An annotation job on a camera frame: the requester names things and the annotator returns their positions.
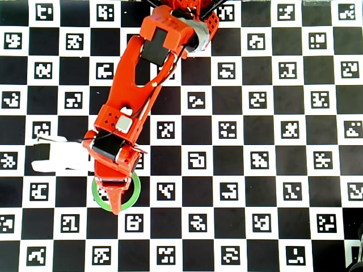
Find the black square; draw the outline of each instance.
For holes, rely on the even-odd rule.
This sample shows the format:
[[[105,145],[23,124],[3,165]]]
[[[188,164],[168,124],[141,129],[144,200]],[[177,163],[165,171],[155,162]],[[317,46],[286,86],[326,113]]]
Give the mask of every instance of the black square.
[[[213,270],[213,240],[183,240],[183,271]]]
[[[278,208],[279,239],[310,239],[309,208]]]
[[[25,116],[0,116],[0,128],[6,132],[0,134],[0,145],[24,145]]]
[[[345,270],[345,249],[343,240],[312,240],[311,243],[314,271],[325,272]]]
[[[151,146],[152,176],[180,176],[182,174],[182,150],[180,146]]]
[[[214,208],[215,239],[245,239],[244,208]]]
[[[361,27],[334,27],[334,54],[363,54]]]
[[[22,177],[0,177],[0,207],[21,207],[23,199]]]
[[[88,129],[88,116],[58,116],[58,135],[68,140],[83,139]]]
[[[331,26],[331,4],[324,5],[306,5],[302,3],[302,26]]]
[[[363,208],[343,208],[344,239],[357,240],[358,229],[362,225],[358,214],[362,214]]]
[[[273,86],[275,114],[304,114],[303,86]]]
[[[241,86],[212,86],[213,114],[242,114]]]
[[[240,56],[240,29],[219,28],[210,46],[212,56]]]
[[[149,270],[150,240],[119,240],[118,271]]]
[[[91,28],[91,56],[120,56],[120,29]]]
[[[246,207],[276,207],[275,177],[245,177]]]
[[[0,56],[0,84],[25,85],[27,74],[28,57]]]
[[[309,177],[311,207],[341,207],[339,177]]]
[[[19,252],[20,241],[0,241],[1,269],[8,272],[18,272]]]
[[[339,146],[341,175],[363,175],[363,146]]]
[[[90,87],[90,115],[97,115],[103,104],[106,103],[110,87]]]
[[[57,177],[56,207],[86,207],[86,177]]]
[[[92,246],[92,265],[111,265],[111,246]]]
[[[89,27],[90,2],[61,0],[61,27]]]
[[[243,146],[213,146],[215,176],[243,176]]]
[[[307,175],[305,146],[276,146],[277,175]]]
[[[42,143],[25,147],[25,176],[55,176],[55,172],[36,172],[31,163],[35,160],[49,160],[50,144]]]
[[[301,27],[273,27],[272,55],[295,56],[302,55]]]
[[[57,86],[28,86],[27,114],[57,114]]]
[[[162,87],[151,114],[180,114],[180,87]]]
[[[245,145],[273,145],[273,116],[243,116]]]
[[[22,240],[53,239],[54,209],[23,209]]]
[[[243,85],[272,85],[271,57],[242,57]]]
[[[181,59],[181,85],[210,85],[210,67],[210,57]]]
[[[87,239],[117,239],[117,216],[103,209],[88,208]]]
[[[151,208],[151,238],[182,238],[181,208]]]
[[[279,271],[278,240],[247,240],[248,271]]]
[[[270,27],[271,3],[270,2],[241,2],[242,27]]]
[[[336,116],[305,116],[306,143],[308,145],[336,145]]]
[[[182,116],[181,142],[184,145],[211,145],[211,116]]]
[[[213,207],[212,177],[183,177],[183,207]]]
[[[363,86],[336,86],[336,109],[338,114],[363,113]]]
[[[60,85],[88,85],[90,58],[61,57],[59,65]]]
[[[150,5],[146,2],[121,2],[121,27],[140,27],[145,17],[150,15]]]
[[[58,56],[59,28],[31,27],[29,29],[30,56]]]
[[[85,249],[85,240],[55,240],[53,247],[53,271],[84,271]]]
[[[334,57],[304,57],[304,84],[334,84]]]
[[[1,1],[0,26],[28,26],[28,1]]]

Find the checkerboard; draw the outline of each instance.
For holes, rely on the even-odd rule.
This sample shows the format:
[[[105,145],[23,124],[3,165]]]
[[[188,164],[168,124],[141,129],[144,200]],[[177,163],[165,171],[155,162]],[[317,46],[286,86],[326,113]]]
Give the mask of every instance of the checkerboard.
[[[32,169],[50,152],[37,135],[92,128],[150,12],[0,1],[0,271],[344,271],[363,223],[361,1],[219,8],[147,118],[141,195],[119,216],[92,172]],[[158,73],[136,70],[139,85]]]

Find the green ring target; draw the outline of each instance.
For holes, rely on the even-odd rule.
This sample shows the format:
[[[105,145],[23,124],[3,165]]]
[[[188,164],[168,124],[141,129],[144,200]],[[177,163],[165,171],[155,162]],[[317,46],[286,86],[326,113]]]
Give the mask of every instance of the green ring target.
[[[130,197],[130,199],[125,204],[121,205],[121,211],[124,211],[124,210],[132,207],[138,200],[138,197],[140,196],[141,182],[135,172],[134,172],[134,174],[132,174],[132,181],[134,182],[134,192],[133,192],[132,196]],[[100,198],[100,195],[98,194],[98,187],[97,187],[97,183],[96,183],[95,179],[93,179],[93,181],[92,181],[92,195],[95,198],[95,201],[97,202],[97,204],[101,208],[103,208],[106,211],[111,211],[109,204],[104,202]]]

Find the white square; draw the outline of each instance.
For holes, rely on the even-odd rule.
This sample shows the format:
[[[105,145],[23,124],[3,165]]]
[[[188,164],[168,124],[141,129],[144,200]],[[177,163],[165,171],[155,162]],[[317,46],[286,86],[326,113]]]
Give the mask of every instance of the white square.
[[[27,115],[27,85],[0,85],[0,93],[0,115]]]
[[[291,7],[283,7],[283,10],[280,10],[278,4],[287,4]],[[283,12],[282,18],[278,20],[278,12]],[[296,0],[277,0],[271,1],[271,26],[272,27],[301,27],[302,26],[302,11],[301,11],[301,1]]]
[[[150,239],[150,207],[130,207],[119,213],[118,221],[119,239]]]
[[[304,85],[305,115],[336,115],[335,85]]]
[[[306,145],[306,121],[302,114],[273,116],[276,146]]]
[[[314,152],[332,152],[333,169],[314,169]],[[340,176],[339,146],[338,145],[307,145],[306,163],[308,176]]]
[[[244,57],[272,56],[271,27],[242,27],[240,41]]]
[[[243,115],[273,115],[274,111],[272,85],[242,86]]]
[[[241,86],[242,58],[241,57],[211,57],[213,86]]]
[[[157,66],[150,63],[150,80],[153,80],[157,76]],[[179,60],[178,64],[175,66],[175,71],[173,75],[169,76],[167,80],[162,83],[162,86],[180,86],[182,85],[182,63]]]
[[[363,55],[335,55],[334,71],[336,85],[361,84],[363,78]]]
[[[53,243],[54,243],[53,240],[21,240],[20,252],[19,252],[19,271],[24,271],[24,272],[52,271]],[[45,247],[45,260],[41,259],[43,258],[42,256],[40,256],[39,259],[37,259],[36,256],[32,256],[38,261],[43,261],[43,264],[41,266],[27,266],[27,258],[29,258],[27,253],[28,247]]]
[[[181,175],[212,176],[213,146],[183,146],[183,148],[181,149]]]
[[[97,0],[90,2],[90,27],[120,28],[120,22],[121,22],[120,1]]]
[[[256,159],[258,156],[253,154],[262,154],[260,156],[260,160],[262,165],[259,168],[254,169],[251,167],[252,162],[257,163]],[[251,161],[251,156],[254,156],[256,159]],[[244,175],[245,176],[275,176],[276,175],[276,152],[275,146],[265,145],[265,146],[258,146],[258,145],[245,145],[243,146],[243,164],[244,164]]]
[[[111,247],[111,265],[102,265],[99,263],[99,259],[96,259],[96,265],[92,265],[92,259],[94,257],[93,247]],[[119,241],[118,239],[87,239],[85,250],[85,271],[89,272],[111,272],[117,271],[117,260],[119,257]]]
[[[350,125],[346,130],[344,123]],[[336,116],[338,144],[339,145],[363,145],[363,114],[338,114]]]
[[[246,238],[270,240],[278,239],[278,218],[276,207],[246,207]],[[253,227],[262,231],[254,232]]]
[[[276,176],[276,199],[277,207],[309,208],[307,176]]]
[[[222,264],[222,247],[228,247],[229,255],[223,254],[225,261],[233,260],[236,249],[239,253],[239,265]],[[215,272],[240,272],[247,271],[247,242],[246,239],[215,239],[214,240],[214,271]]]
[[[226,185],[230,191],[222,192],[221,184]],[[213,207],[245,207],[246,200],[244,185],[243,176],[213,176]]]
[[[343,209],[333,207],[310,207],[310,233],[312,240],[344,240],[343,229]],[[335,215],[336,233],[318,232],[318,229],[324,230],[324,226],[320,225],[322,218],[317,218],[317,215]]]
[[[339,12],[339,4],[353,4],[354,13],[351,14],[351,9],[347,9],[347,12]],[[331,21],[334,27],[361,27],[362,21],[362,1],[356,0],[334,0],[331,2]]]
[[[158,265],[158,247],[161,254],[164,254],[164,260],[172,264]],[[175,247],[175,258],[169,258],[171,250]],[[183,241],[182,239],[151,239],[150,240],[150,271],[157,272],[182,272],[183,271]]]
[[[5,162],[2,161],[3,159],[6,159],[4,157],[5,154],[7,154],[7,159],[11,159],[11,155],[8,154],[8,152],[11,154],[15,152],[18,156],[18,159],[16,160],[16,169],[14,167],[12,168],[6,168],[3,170],[0,170],[0,176],[1,177],[23,177],[24,176],[24,164],[25,164],[25,146],[16,145],[16,146],[0,146],[0,152],[3,152],[2,156],[0,157],[0,164],[4,164]]]
[[[91,28],[61,27],[59,31],[59,56],[89,57],[91,54]]]
[[[344,240],[344,248],[345,248],[345,268],[347,268],[352,262],[357,262],[357,260],[353,260],[352,256],[352,247],[360,247],[360,240]]]
[[[302,54],[304,56],[333,56],[334,37],[333,27],[303,27],[302,28]]]
[[[150,176],[150,207],[182,207],[183,181],[181,176]],[[158,200],[158,193],[164,200]]]
[[[272,84],[274,86],[304,85],[303,56],[272,56]]]
[[[12,231],[13,233],[3,233],[3,229],[1,229],[0,238],[2,241],[19,241],[19,240],[21,240],[21,238],[22,238],[22,219],[23,219],[23,209],[22,208],[0,208],[0,220],[1,221],[5,220],[5,222],[6,222],[5,229],[13,229],[13,231]]]
[[[90,86],[112,86],[119,62],[120,57],[90,57]]]
[[[23,177],[22,207],[54,208],[55,206],[56,206],[56,177],[54,176]]]
[[[0,56],[28,56],[29,54],[29,28],[28,27],[0,27]]]
[[[363,177],[340,176],[341,206],[363,207]]]
[[[88,116],[89,112],[89,86],[60,85],[58,87],[58,115]]]
[[[206,116],[212,115],[211,86],[181,86],[181,115]]]
[[[61,8],[57,0],[29,1],[29,26],[30,27],[59,27],[61,25]],[[46,18],[53,15],[53,20]]]
[[[297,261],[298,263],[300,261],[304,262],[305,265],[293,265],[287,264],[286,261],[286,247],[305,247],[305,257],[303,259],[298,259],[298,257],[303,256],[296,256],[296,259],[291,259],[291,261],[294,263],[294,261]],[[294,240],[288,240],[283,239],[278,241],[278,255],[280,256],[280,271],[281,272],[290,272],[290,271],[296,271],[296,272],[306,272],[306,271],[313,271],[313,252],[311,248],[311,240],[305,240],[305,239],[294,239]]]
[[[243,145],[243,116],[214,115],[212,118],[212,144],[214,146]]]
[[[58,116],[56,115],[27,115],[25,124],[25,144],[35,145],[37,139],[33,139],[33,133],[37,137],[58,136]]]
[[[181,115],[151,115],[150,145],[181,146],[182,116]]]
[[[193,215],[192,221],[190,221],[190,222],[189,222],[189,214]],[[206,214],[206,222],[200,216],[200,215],[205,215],[205,214]],[[213,207],[182,207],[181,208],[181,236],[183,239],[213,239],[214,238],[214,208]]]
[[[85,240],[87,235],[86,207],[54,208],[54,240]]]
[[[58,85],[59,85],[58,56],[28,57],[28,86],[58,86]]]
[[[218,8],[218,10],[215,10],[214,12],[217,14],[220,20],[218,28],[239,28],[241,26],[240,9],[240,1],[230,1],[223,4]]]

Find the red robotic arm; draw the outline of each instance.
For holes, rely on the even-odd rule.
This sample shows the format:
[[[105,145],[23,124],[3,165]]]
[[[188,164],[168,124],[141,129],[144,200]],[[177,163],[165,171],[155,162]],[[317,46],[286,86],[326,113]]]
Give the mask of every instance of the red robotic arm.
[[[95,180],[106,190],[115,215],[121,211],[121,196],[129,188],[143,152],[136,141],[161,84],[172,75],[179,57],[185,59],[189,52],[205,49],[219,23],[213,5],[222,2],[164,0],[144,19],[140,35],[128,42],[108,100],[82,142],[95,159]],[[162,67],[144,86],[135,84],[135,69],[141,58]]]

